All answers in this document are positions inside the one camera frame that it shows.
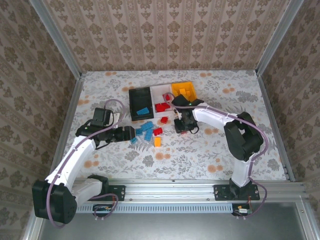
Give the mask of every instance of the blue lego brick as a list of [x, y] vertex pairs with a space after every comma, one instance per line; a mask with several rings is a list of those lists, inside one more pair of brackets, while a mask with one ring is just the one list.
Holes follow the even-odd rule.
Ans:
[[137, 128], [137, 129], [135, 130], [135, 135], [136, 135], [136, 136], [141, 136], [141, 135], [142, 135], [142, 128]]
[[130, 141], [131, 141], [132, 144], [135, 144], [138, 141], [138, 139], [136, 137], [134, 137]]
[[145, 107], [145, 108], [143, 108], [143, 109], [141, 109], [141, 110], [136, 112], [136, 114], [138, 114], [138, 115], [144, 115], [144, 114], [149, 114], [149, 113], [150, 112], [149, 112], [149, 109], [147, 107]]
[[154, 128], [154, 124], [152, 123], [152, 121], [147, 121], [145, 124], [141, 125], [142, 131], [145, 132], [148, 129], [153, 129]]
[[150, 142], [151, 138], [152, 138], [152, 133], [153, 133], [153, 130], [152, 129], [148, 129], [146, 131], [146, 133], [145, 133], [144, 140]]

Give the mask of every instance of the red lego brick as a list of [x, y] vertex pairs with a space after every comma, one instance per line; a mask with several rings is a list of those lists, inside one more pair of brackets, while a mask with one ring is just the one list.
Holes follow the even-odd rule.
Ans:
[[164, 116], [163, 118], [161, 118], [161, 122], [162, 122], [163, 124], [167, 124], [168, 118], [167, 118], [166, 116]]
[[161, 103], [161, 106], [163, 106], [165, 109], [169, 109], [170, 108], [170, 105], [166, 102], [164, 103]]
[[159, 135], [159, 134], [162, 134], [162, 133], [163, 133], [163, 131], [162, 131], [162, 128], [161, 128], [161, 127], [153, 130], [153, 134], [154, 134], [155, 136], [157, 136], [157, 135]]
[[169, 94], [163, 94], [163, 99], [169, 101], [170, 100], [170, 95]]
[[165, 107], [161, 105], [161, 103], [158, 103], [158, 104], [156, 104], [154, 106], [155, 106], [155, 111], [157, 113], [161, 113], [161, 112], [164, 112], [166, 110]]

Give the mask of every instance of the floral tablecloth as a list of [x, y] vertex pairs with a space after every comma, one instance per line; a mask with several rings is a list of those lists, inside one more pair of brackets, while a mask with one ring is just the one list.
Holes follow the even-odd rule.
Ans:
[[[69, 133], [65, 153], [70, 148], [77, 128], [91, 119], [96, 107], [103, 108], [107, 99], [121, 100], [126, 115], [120, 126], [135, 129], [146, 120], [131, 121], [129, 89], [192, 81], [197, 97], [209, 105], [230, 113], [250, 113], [269, 139], [267, 153], [253, 166], [252, 176], [258, 180], [285, 180], [284, 169], [273, 131], [254, 71], [178, 70], [88, 72]], [[119, 113], [120, 106], [112, 102], [108, 108]], [[94, 151], [84, 163], [78, 177], [98, 174], [118, 179], [196, 179], [228, 180], [235, 158], [230, 154], [224, 132], [199, 123], [200, 131], [176, 134], [174, 116], [167, 124], [160, 118], [148, 119], [154, 127], [162, 127], [161, 147], [154, 147], [138, 136], [138, 142], [111, 143]]]

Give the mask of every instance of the black tray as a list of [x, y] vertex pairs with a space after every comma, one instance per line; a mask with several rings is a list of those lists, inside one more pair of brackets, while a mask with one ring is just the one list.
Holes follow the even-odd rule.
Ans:
[[[130, 104], [130, 114], [131, 114], [132, 121], [154, 118], [150, 87], [130, 89], [129, 104]], [[148, 108], [149, 113], [138, 115], [137, 111], [144, 108]]]

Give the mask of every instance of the wall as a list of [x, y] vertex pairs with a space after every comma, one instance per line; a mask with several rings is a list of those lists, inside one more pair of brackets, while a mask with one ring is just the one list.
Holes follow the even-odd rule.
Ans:
[[0, 239], [19, 239], [50, 170], [75, 79], [27, 0], [0, 1]]
[[320, 219], [320, 1], [305, 0], [262, 75], [295, 177]]
[[82, 71], [255, 69], [288, 0], [45, 0]]

